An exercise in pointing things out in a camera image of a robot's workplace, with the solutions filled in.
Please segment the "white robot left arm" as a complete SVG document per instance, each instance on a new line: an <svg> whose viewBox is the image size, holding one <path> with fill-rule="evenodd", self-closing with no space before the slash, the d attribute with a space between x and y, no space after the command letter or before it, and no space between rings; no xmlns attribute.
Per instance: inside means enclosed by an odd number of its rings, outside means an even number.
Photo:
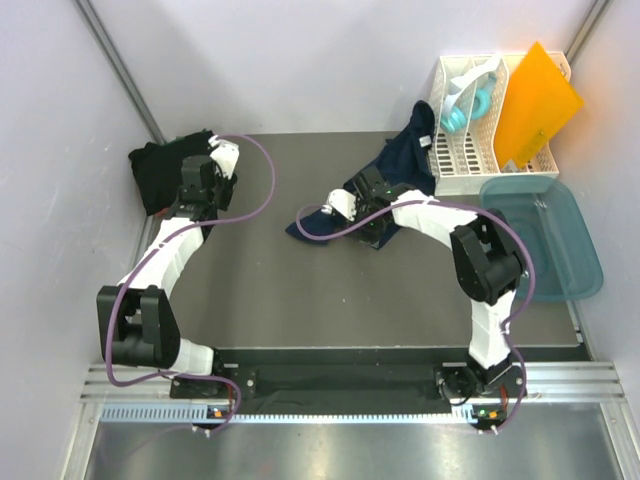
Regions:
<svg viewBox="0 0 640 480"><path fill-rule="evenodd" d="M218 212L228 208L239 151L222 142L208 155L183 160L176 198L143 259L117 285L97 295L103 358L116 365L151 367L192 375L205 396L226 387L216 352L181 336L170 295L191 256L204 245Z"/></svg>

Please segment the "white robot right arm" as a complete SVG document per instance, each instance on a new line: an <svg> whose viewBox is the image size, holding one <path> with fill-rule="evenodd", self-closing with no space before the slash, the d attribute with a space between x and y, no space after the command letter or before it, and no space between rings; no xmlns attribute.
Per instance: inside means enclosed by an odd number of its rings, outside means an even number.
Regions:
<svg viewBox="0 0 640 480"><path fill-rule="evenodd" d="M472 333L468 348L467 384L487 396L498 389L511 367L511 349L505 340L509 318L526 258L498 211L481 214L445 206L407 183L392 185L375 167L352 179L350 191L337 189L328 196L336 216L353 237L378 247L393 226L409 228L450 249L456 279L471 302Z"/></svg>

